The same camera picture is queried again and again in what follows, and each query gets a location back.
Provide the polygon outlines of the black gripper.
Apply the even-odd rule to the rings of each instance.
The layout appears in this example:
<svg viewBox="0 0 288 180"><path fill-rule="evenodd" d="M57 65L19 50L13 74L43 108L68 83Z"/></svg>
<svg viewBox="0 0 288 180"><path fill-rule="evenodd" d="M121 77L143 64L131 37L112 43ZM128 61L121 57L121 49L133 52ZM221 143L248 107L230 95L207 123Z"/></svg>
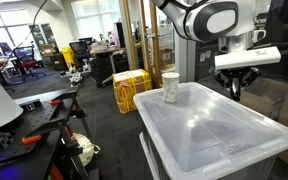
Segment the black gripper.
<svg viewBox="0 0 288 180"><path fill-rule="evenodd" d="M232 87L232 98L240 101L241 88L251 85L260 76L260 71L257 68L243 67L218 70L214 74L214 79L224 88Z"/></svg>

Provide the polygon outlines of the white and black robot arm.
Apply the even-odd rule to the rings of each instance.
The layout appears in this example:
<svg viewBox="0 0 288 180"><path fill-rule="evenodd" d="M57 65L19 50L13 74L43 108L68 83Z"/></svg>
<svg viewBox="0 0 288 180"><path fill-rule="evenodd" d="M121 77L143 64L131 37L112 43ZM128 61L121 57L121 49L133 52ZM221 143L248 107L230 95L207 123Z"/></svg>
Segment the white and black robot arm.
<svg viewBox="0 0 288 180"><path fill-rule="evenodd" d="M255 0L151 0L187 40L218 40L227 54L246 51L256 42L253 18Z"/></svg>

